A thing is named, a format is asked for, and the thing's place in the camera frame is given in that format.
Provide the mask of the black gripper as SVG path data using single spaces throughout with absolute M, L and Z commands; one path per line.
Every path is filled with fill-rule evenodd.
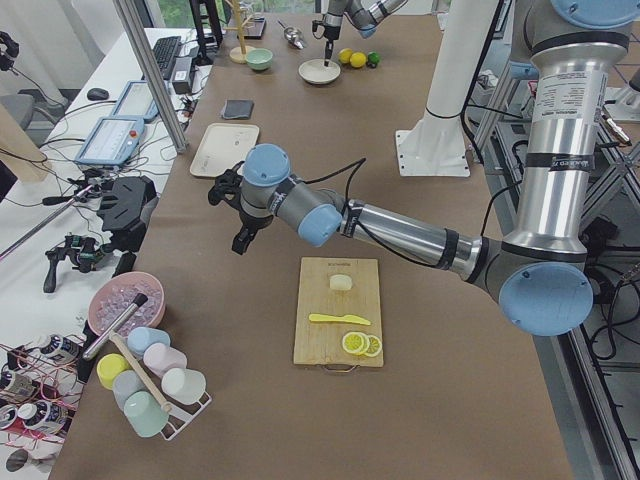
M 316 39 L 325 38 L 323 65 L 329 66 L 329 62 L 332 58 L 332 41 L 339 38 L 341 32 L 341 20 L 313 20 L 312 21 L 312 34 Z
M 232 241 L 232 251 L 238 255 L 244 255 L 258 231 L 267 228 L 273 221 L 272 215 L 257 217 L 247 213 L 241 205 L 243 176 L 239 173 L 239 169 L 243 164 L 244 161 L 240 161 L 218 175 L 207 195 L 210 205 L 217 206 L 221 202 L 225 202 L 239 213 L 242 227 Z

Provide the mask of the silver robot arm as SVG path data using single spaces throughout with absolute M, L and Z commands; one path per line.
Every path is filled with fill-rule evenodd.
M 516 327 L 562 335 L 593 305 L 579 238 L 608 73 L 627 53 L 635 1 L 519 1 L 511 62 L 538 74 L 515 225 L 503 239 L 420 222 L 316 189 L 295 175 L 287 153 L 254 146 L 219 175 L 211 204 L 226 203 L 242 222 L 232 248 L 244 253 L 274 218 L 321 246 L 334 234 L 374 243 L 420 266 L 452 271 L 488 293 Z
M 316 37 L 319 29 L 321 38 L 325 39 L 323 65 L 329 66 L 334 51 L 334 42 L 339 39 L 342 21 L 346 18 L 363 38 L 368 38 L 376 31 L 376 27 L 388 16 L 406 4 L 400 0 L 375 1 L 365 8 L 357 0 L 330 0 L 327 10 L 320 19 L 312 21 L 312 33 Z

